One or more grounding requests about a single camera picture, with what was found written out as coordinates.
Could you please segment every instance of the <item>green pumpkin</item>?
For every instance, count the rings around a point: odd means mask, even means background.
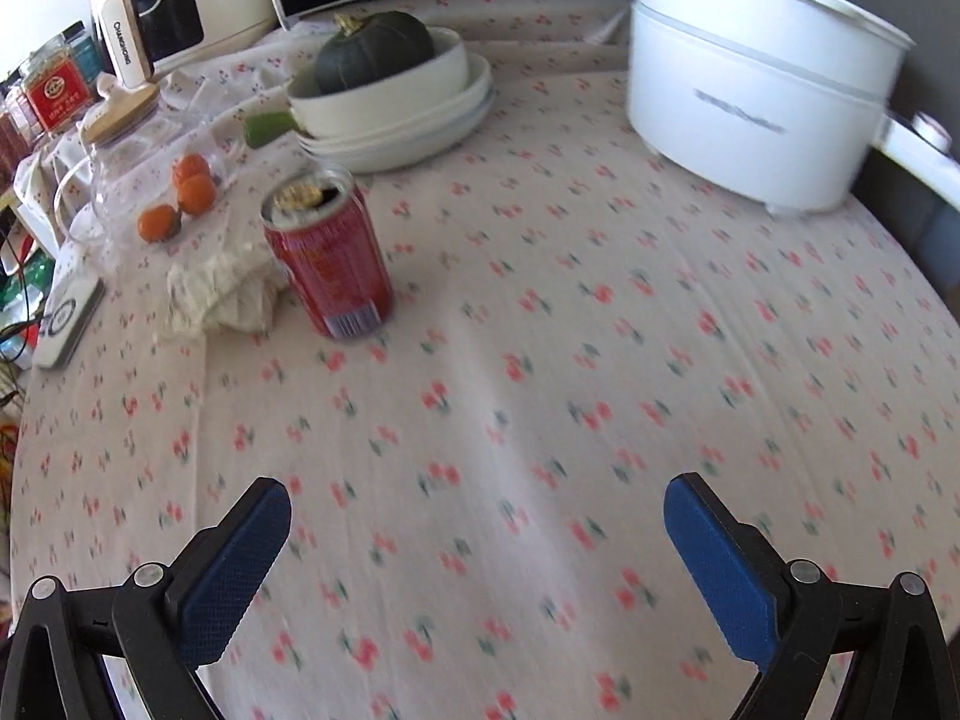
[[[332,95],[388,79],[433,59],[427,28],[409,13],[374,13],[366,19],[336,15],[340,31],[320,49],[314,77]]]

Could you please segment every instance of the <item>orange tomato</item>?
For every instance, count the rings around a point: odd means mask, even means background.
[[[178,187],[193,175],[210,176],[210,165],[200,154],[184,154],[181,160],[174,162],[173,182],[175,187]]]
[[[176,187],[176,205],[191,217],[205,214],[217,199],[217,187],[208,175],[191,175]]]
[[[174,237],[180,227],[181,214],[166,203],[148,208],[136,220],[136,232],[148,244]]]

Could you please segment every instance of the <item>white crumpled paper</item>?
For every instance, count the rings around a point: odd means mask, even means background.
[[[198,338],[224,327],[265,333],[286,286],[266,242],[249,242],[197,264],[175,263],[167,274],[157,338]]]

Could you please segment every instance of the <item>red soda can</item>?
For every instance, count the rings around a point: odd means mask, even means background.
[[[320,333],[360,338],[390,317],[394,291],[348,170],[328,164],[294,176],[264,199],[260,218]]]

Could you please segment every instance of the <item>pumpkin stem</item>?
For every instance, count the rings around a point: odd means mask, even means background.
[[[354,32],[359,31],[364,25],[363,19],[359,19],[357,16],[345,16],[343,13],[335,13],[333,20],[337,28],[344,33],[344,37],[349,37]]]

